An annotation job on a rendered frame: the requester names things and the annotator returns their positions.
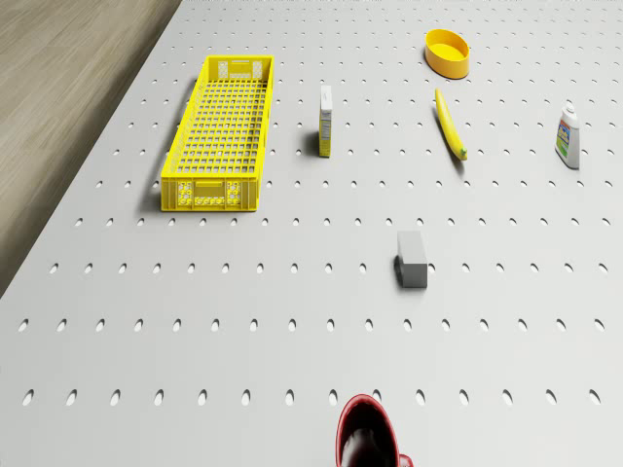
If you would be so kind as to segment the banana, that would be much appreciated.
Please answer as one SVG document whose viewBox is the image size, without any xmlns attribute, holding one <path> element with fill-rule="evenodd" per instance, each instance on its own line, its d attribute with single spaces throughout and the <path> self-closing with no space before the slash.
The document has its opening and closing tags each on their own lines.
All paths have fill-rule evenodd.
<svg viewBox="0 0 623 467">
<path fill-rule="evenodd" d="M 440 89 L 435 90 L 435 104 L 437 117 L 450 150 L 460 161 L 466 161 L 467 150 L 460 140 L 458 131 L 449 112 L 447 102 Z"/>
</svg>

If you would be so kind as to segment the small white bottle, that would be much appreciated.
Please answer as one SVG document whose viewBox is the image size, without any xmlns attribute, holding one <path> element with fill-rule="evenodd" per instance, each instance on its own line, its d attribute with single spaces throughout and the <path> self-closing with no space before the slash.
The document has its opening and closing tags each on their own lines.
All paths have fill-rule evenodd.
<svg viewBox="0 0 623 467">
<path fill-rule="evenodd" d="M 565 165 L 571 169 L 580 166 L 580 123 L 573 104 L 568 101 L 559 122 L 555 150 Z"/>
</svg>

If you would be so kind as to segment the yellow bowl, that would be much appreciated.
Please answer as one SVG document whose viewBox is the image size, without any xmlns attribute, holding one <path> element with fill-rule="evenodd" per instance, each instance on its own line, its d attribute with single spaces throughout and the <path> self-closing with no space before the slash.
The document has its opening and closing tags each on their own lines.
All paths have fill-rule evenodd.
<svg viewBox="0 0 623 467">
<path fill-rule="evenodd" d="M 431 29 L 425 35 L 424 57 L 438 74 L 462 79 L 469 73 L 470 49 L 464 39 L 447 29 Z"/>
</svg>

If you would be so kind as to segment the grey cube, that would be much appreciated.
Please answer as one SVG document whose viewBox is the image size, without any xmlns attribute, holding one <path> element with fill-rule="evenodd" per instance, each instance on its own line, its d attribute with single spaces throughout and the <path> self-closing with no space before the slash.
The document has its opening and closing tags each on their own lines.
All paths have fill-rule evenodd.
<svg viewBox="0 0 623 467">
<path fill-rule="evenodd" d="M 419 231 L 397 233 L 395 264 L 399 283 L 403 288 L 425 289 L 427 287 L 428 261 Z"/>
</svg>

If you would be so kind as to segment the yellow basket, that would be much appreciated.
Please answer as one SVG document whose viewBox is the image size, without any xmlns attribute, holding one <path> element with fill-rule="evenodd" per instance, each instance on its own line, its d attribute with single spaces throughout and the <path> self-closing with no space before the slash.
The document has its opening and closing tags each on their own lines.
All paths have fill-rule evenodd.
<svg viewBox="0 0 623 467">
<path fill-rule="evenodd" d="M 273 84 L 270 55 L 205 59 L 161 172 L 161 210 L 258 208 Z"/>
</svg>

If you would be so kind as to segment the red mug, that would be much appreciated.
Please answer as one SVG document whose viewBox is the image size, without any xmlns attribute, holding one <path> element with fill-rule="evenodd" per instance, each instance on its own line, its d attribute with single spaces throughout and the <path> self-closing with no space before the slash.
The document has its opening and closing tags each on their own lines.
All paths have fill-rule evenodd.
<svg viewBox="0 0 623 467">
<path fill-rule="evenodd" d="M 399 452 L 383 406 L 366 394 L 353 396 L 343 408 L 335 453 L 337 467 L 415 467 L 408 455 Z"/>
</svg>

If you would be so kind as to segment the white and yellow carton box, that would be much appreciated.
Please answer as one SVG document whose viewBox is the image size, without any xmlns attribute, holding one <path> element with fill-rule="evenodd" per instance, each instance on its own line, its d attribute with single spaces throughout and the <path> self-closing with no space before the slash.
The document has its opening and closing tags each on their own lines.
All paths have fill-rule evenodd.
<svg viewBox="0 0 623 467">
<path fill-rule="evenodd" d="M 332 91 L 331 87 L 322 85 L 320 87 L 320 112 L 319 112 L 319 155 L 323 158 L 331 156 L 331 134 L 332 134 Z"/>
</svg>

